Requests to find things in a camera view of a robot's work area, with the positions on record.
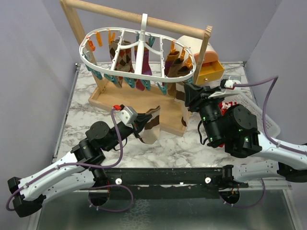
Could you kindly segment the maroon striped sock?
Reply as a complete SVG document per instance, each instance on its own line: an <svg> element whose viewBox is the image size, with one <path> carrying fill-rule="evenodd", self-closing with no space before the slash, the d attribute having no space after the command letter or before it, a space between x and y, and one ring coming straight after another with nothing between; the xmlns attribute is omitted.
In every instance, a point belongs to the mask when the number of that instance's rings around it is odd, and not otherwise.
<svg viewBox="0 0 307 230"><path fill-rule="evenodd" d="M143 52L142 74L152 75L152 70L149 66L149 50L146 47L144 48ZM145 90L145 87L141 83L141 80L136 80L136 88L140 91Z"/></svg>
<svg viewBox="0 0 307 230"><path fill-rule="evenodd" d="M170 53L168 54L167 56L167 59L165 61L165 70L164 70L164 73L165 75L167 76L168 72L169 72L169 69L170 69L170 66L172 65L172 63L174 62L175 59L179 58L180 52L177 51L175 55L170 55Z"/></svg>

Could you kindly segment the white oval clip hanger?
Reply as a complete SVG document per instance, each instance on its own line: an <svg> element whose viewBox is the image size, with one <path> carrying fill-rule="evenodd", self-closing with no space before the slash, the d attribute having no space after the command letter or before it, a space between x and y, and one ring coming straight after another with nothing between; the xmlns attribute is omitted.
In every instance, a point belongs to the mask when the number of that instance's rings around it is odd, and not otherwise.
<svg viewBox="0 0 307 230"><path fill-rule="evenodd" d="M167 41L172 42L172 40L175 40L175 44L180 46L182 50L184 51L184 53L193 55L191 50L187 48L184 44L179 42L178 40L173 39L169 36L147 32L146 26L148 25L149 25L149 18L148 18L148 15L144 13L141 16L141 29L140 30L121 28L121 27L102 27L102 28L98 28L96 30L89 32L84 37L81 44L79 45L79 56L82 62L89 68L89 70L103 73L103 74L106 74L112 77L121 76L121 77L127 77L127 78L132 78L132 79L149 80L149 81L164 82L164 83L181 82L181 81L191 79L194 76L194 73L197 68L194 57L192 58L193 69L190 71L188 75L180 76L176 78L169 78L165 75L164 73L165 59L164 59L164 48L163 48L164 41L167 40ZM92 52L94 48L94 46L91 43L92 41L91 38L93 35L100 35L101 32L109 32L110 38L113 38L113 32L119 33L119 43L116 49L116 54L112 60L111 67L108 69L100 67L90 61L90 52ZM122 45L121 43L123 40L130 41L131 44ZM134 73L115 70L115 65L117 62L118 55L119 55L119 50L133 48L135 46L137 47L137 55L135 58ZM161 74L158 76L142 74L143 52L144 52L145 47L151 53L153 53L158 58L160 58Z"/></svg>

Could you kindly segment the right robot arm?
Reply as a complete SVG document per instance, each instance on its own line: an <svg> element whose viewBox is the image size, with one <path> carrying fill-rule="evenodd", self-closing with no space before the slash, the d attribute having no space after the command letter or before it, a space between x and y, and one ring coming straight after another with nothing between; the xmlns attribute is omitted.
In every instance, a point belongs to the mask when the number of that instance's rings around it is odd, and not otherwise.
<svg viewBox="0 0 307 230"><path fill-rule="evenodd" d="M228 80L225 87L184 84L185 106L199 113L208 146L224 146L226 153L236 158L260 157L265 161L241 166L225 166L221 184L232 187L252 179L280 177L289 182L307 181L307 147L294 145L258 131L257 117L245 106L235 104L225 113L219 104L228 96L240 94L237 82Z"/></svg>

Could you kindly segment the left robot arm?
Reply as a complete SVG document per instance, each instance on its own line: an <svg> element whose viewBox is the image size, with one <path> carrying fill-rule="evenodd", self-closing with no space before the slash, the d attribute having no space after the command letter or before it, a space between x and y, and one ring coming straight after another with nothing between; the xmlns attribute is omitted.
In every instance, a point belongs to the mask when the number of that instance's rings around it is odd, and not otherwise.
<svg viewBox="0 0 307 230"><path fill-rule="evenodd" d="M27 217L54 198L80 189L110 190L118 187L127 191L133 200L133 193L128 187L109 183L105 170L121 162L122 141L130 135L139 138L139 133L151 118L149 114L124 115L117 123L112 111L113 127L97 121L86 131L85 139L53 164L31 176L9 179L11 196L6 209L16 212L21 218Z"/></svg>

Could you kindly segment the beige brown striped sock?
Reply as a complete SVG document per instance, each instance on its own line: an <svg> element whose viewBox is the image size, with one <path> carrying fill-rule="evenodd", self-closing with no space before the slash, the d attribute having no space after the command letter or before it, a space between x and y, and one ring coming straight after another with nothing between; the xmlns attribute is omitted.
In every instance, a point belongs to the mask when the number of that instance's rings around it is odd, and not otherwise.
<svg viewBox="0 0 307 230"><path fill-rule="evenodd" d="M140 141L144 144L154 144L160 138L160 110L161 107L149 109L145 114L152 118L144 126L140 134Z"/></svg>
<svg viewBox="0 0 307 230"><path fill-rule="evenodd" d="M175 101L180 104L182 112L181 123L183 126L187 127L189 123L190 112L188 111L188 108L185 106L185 90L184 90L184 83L182 82L176 83Z"/></svg>

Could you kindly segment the white plastic basket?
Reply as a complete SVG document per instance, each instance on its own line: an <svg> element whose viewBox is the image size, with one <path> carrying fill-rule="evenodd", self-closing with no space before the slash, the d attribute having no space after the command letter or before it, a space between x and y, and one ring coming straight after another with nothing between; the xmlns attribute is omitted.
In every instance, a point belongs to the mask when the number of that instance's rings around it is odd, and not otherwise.
<svg viewBox="0 0 307 230"><path fill-rule="evenodd" d="M244 93L237 94L229 98L232 102L237 102L245 106L252 114L257 117L257 125L258 131L264 133L263 128L263 120L262 120L262 109L259 108L248 96ZM281 130L280 127L268 116L266 115L265 119L266 129L270 137L276 138L280 134Z"/></svg>

